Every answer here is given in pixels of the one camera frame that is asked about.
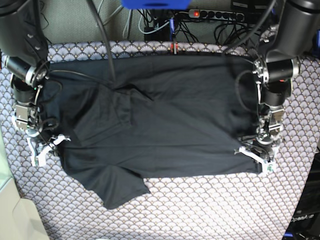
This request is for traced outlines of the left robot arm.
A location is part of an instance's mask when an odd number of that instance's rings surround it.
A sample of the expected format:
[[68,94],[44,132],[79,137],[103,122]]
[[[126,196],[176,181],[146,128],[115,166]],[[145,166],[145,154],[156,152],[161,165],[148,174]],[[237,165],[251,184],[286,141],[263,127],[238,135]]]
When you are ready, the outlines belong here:
[[253,70],[244,70],[236,77],[236,96],[248,112],[251,109],[241,98],[240,80],[246,74],[258,77],[254,110],[258,125],[255,135],[240,138],[241,146],[235,153],[246,155],[262,165],[274,163],[281,144],[283,104],[292,93],[292,80],[301,72],[300,56],[306,43],[313,39],[319,20],[318,0],[285,1],[277,33],[258,46]]

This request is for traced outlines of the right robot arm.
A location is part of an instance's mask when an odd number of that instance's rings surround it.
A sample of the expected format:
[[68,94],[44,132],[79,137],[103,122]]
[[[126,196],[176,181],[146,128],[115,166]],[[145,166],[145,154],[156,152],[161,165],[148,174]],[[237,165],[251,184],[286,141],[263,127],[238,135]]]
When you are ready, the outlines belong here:
[[4,54],[4,67],[11,73],[10,87],[15,99],[13,126],[27,135],[33,159],[48,153],[58,156],[60,141],[53,135],[58,120],[43,119],[41,115],[63,85],[49,77],[49,48],[38,0],[0,2],[0,50]]

